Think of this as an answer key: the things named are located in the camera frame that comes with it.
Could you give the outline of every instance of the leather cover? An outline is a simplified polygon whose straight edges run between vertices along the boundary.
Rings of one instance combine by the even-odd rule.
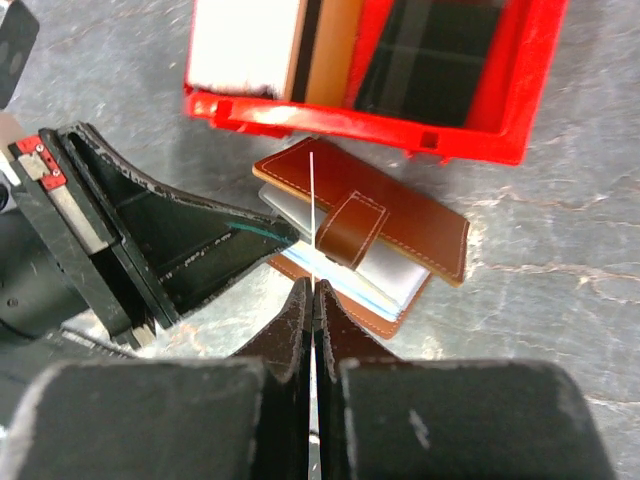
[[[385,207],[352,190],[320,226],[316,248],[340,265],[357,268],[387,218]]]
[[[269,260],[269,265],[294,281],[299,278],[311,276],[309,272],[307,272],[297,263],[289,260],[283,255],[276,255],[275,257],[272,257],[271,260]],[[429,275],[427,277],[422,286],[418,289],[416,295],[413,297],[411,303],[398,316],[395,322],[389,322],[385,320],[384,318],[376,315],[371,310],[362,306],[358,302],[351,300],[349,297],[343,295],[340,292],[336,292],[336,296],[340,300],[342,308],[344,308],[344,310],[349,313],[354,322],[364,328],[371,330],[373,333],[381,336],[382,338],[389,339],[396,334],[396,332],[406,319],[408,313],[411,311],[411,308],[413,308],[414,303],[422,294],[426,286],[429,284],[429,281],[432,277],[433,275]]]
[[[316,205],[329,212],[316,236],[323,253],[357,266],[377,237],[450,285],[462,284],[469,222],[332,143],[307,138],[256,163],[254,175],[310,203],[311,152]]]
[[[311,209],[308,203],[269,183],[262,186],[259,195],[278,215],[300,232],[305,243],[310,243]],[[316,208],[316,232],[326,217],[325,212]],[[353,271],[371,288],[405,306],[431,273],[422,265],[388,247],[380,239],[371,244],[362,262]]]

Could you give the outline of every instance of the wallet strap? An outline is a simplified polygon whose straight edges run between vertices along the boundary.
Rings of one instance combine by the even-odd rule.
[[[320,225],[316,248],[334,262],[355,269],[388,218],[384,206],[352,190]]]

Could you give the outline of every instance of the notebook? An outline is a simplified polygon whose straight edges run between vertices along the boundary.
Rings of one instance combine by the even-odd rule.
[[[316,277],[331,282],[336,290],[389,322],[408,307],[429,271],[401,253],[374,240],[355,270],[338,265],[311,247],[311,210],[300,198],[266,184],[260,198],[299,230],[302,240],[283,255]],[[316,208],[316,232],[326,213]]]

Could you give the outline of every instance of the red bin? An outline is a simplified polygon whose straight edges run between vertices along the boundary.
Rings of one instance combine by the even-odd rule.
[[[364,76],[368,58],[393,0],[363,11],[352,76]],[[362,113],[249,97],[218,95],[185,80],[187,114],[212,127],[282,138],[293,131],[376,142],[451,158],[506,165],[522,162],[569,0],[508,0],[500,16],[467,121],[440,127]],[[347,97],[354,92],[347,91]]]

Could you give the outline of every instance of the white stitching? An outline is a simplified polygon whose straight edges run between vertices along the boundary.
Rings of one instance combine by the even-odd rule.
[[[335,213],[333,215],[331,215],[331,218],[329,218],[329,221],[326,223],[326,225],[323,225],[322,228],[324,229],[322,231],[322,235],[320,235],[320,238],[318,239],[318,241],[316,242],[316,246],[318,247],[318,249],[320,249],[320,246],[322,244],[322,240],[324,240],[325,235],[327,234],[327,232],[329,231],[329,227],[331,227],[331,225],[333,224],[333,222],[335,221],[336,218],[338,218],[338,215],[340,214],[340,212],[344,209],[344,207],[347,206],[347,203],[349,203],[349,201],[355,197],[355,195],[357,194],[357,192],[354,190],[351,195],[349,195],[349,198],[347,198],[345,200],[345,202],[340,205],[340,207],[338,207],[338,210],[335,211]]]
[[[275,173],[273,170],[269,170],[267,167],[267,165],[269,165],[271,162],[273,162],[274,160],[281,158],[282,156],[289,154],[291,152],[294,152],[295,150],[298,150],[300,148],[302,148],[303,146],[307,145],[309,142],[311,142],[312,140],[314,140],[311,137],[306,138],[305,140],[302,140],[300,143],[298,143],[297,145],[294,145],[293,147],[290,147],[287,150],[284,150],[276,155],[274,155],[273,157],[271,157],[269,160],[267,160],[265,163],[262,164],[261,168],[269,173],[270,175],[272,175],[274,178],[277,178],[278,180],[280,180],[281,182],[284,182],[285,184],[294,187],[296,189],[298,189],[299,191],[301,191],[302,193],[306,194],[306,195],[310,195],[311,192],[309,192],[308,190],[305,190],[304,188],[302,188],[302,186],[297,185],[293,182],[290,182],[289,180],[287,180],[286,178],[283,178],[282,176],[278,175],[277,173]],[[326,203],[327,205],[330,205],[330,202],[325,199],[322,198],[320,195],[316,194],[316,197],[318,199],[320,199],[321,201],[323,201],[324,203]],[[431,258],[423,255],[422,253],[418,252],[417,250],[409,247],[408,245],[406,245],[405,243],[402,243],[400,240],[397,240],[396,238],[384,233],[384,232],[380,232],[380,236],[389,240],[392,243],[395,243],[396,245],[403,247],[404,249],[408,250],[409,252],[413,253],[416,257],[422,259],[426,264],[428,265],[435,265],[436,267],[438,267],[439,269],[441,269],[442,271],[444,271],[445,273],[448,273],[449,275],[453,275],[454,277],[458,277],[460,276],[462,269],[463,269],[463,265],[464,265],[464,259],[463,259],[463,254],[464,254],[464,247],[466,245],[466,241],[464,241],[465,235],[467,233],[467,230],[469,228],[469,222],[467,222],[467,220],[465,218],[462,218],[462,222],[465,223],[465,225],[462,228],[462,237],[460,239],[460,252],[458,254],[458,267],[456,270],[456,273],[453,274],[452,272],[449,271],[448,268],[440,265],[438,262],[436,262],[435,260],[432,260]]]
[[[368,205],[367,202],[363,202],[361,199],[357,198],[357,200],[359,202],[361,202],[364,205]],[[358,258],[360,257],[360,254],[362,253],[362,251],[367,248],[367,245],[369,245],[369,240],[371,240],[371,237],[373,236],[374,233],[380,233],[380,230],[378,229],[378,225],[380,225],[380,223],[382,222],[382,220],[384,219],[386,221],[386,219],[389,218],[389,213],[387,212],[386,208],[382,208],[382,210],[380,211],[380,216],[378,217],[378,220],[376,220],[376,223],[373,224],[373,227],[371,228],[371,230],[369,231],[369,235],[367,235],[367,238],[364,239],[364,242],[362,243],[362,245],[360,245],[360,249],[358,250],[358,252],[356,253],[355,257],[353,257],[353,260],[351,261],[351,264],[349,265],[350,267],[353,267],[355,265],[355,263],[358,261]]]
[[[296,277],[295,273],[291,272],[288,268],[283,267],[281,263],[278,263],[276,259],[273,259],[272,262],[274,264],[277,265],[277,267],[274,267],[276,270],[282,270],[285,273],[288,273],[291,277],[293,278],[299,278]],[[387,322],[385,319],[383,319],[382,317],[380,317],[379,315],[376,315],[375,313],[371,312],[372,315],[375,315],[376,317],[378,317],[380,320],[382,320],[383,322],[390,324],[389,328],[382,328],[379,327],[371,322],[368,322],[367,320],[365,320],[364,318],[362,318],[360,315],[353,313],[351,310],[349,310],[348,308],[345,309],[347,310],[347,313],[349,315],[353,315],[354,317],[356,317],[358,320],[360,320],[361,323],[364,323],[370,330],[373,330],[375,333],[378,334],[382,334],[382,335],[389,335],[391,333],[393,333],[395,330],[397,330],[398,328],[400,328],[400,324],[402,324],[402,322],[399,322],[398,320],[400,319],[400,317],[402,317],[402,315],[404,314],[404,311],[398,316],[398,319],[396,320],[395,323],[392,322]]]
[[[329,221],[326,223],[326,225],[322,225],[322,228],[323,228],[322,235],[320,235],[320,238],[318,239],[318,242],[317,242],[318,249],[320,249],[322,241],[324,240],[324,237],[327,234],[327,232],[329,231],[329,228],[333,224],[334,220],[336,218],[338,218],[338,215],[340,214],[342,209],[351,201],[351,199],[356,200],[356,201],[362,203],[363,205],[371,208],[372,210],[375,210],[375,211],[379,212],[380,216],[378,217],[376,222],[373,224],[373,227],[369,231],[369,234],[364,239],[364,242],[362,243],[362,245],[360,246],[360,248],[358,249],[358,251],[354,255],[353,259],[351,260],[351,263],[349,264],[349,267],[353,267],[355,265],[356,261],[360,257],[360,254],[367,247],[367,244],[369,243],[369,240],[371,240],[371,237],[376,232],[380,222],[383,219],[386,220],[386,218],[388,218],[388,216],[389,216],[388,213],[387,213],[387,209],[385,207],[383,207],[382,205],[378,205],[376,202],[374,202],[370,198],[367,198],[364,195],[362,195],[359,191],[354,190],[353,192],[351,192],[351,195],[349,195],[349,198],[347,198],[344,201],[344,203],[342,205],[340,205],[340,207],[335,211],[335,213],[333,213],[331,215],[331,218],[329,218]]]

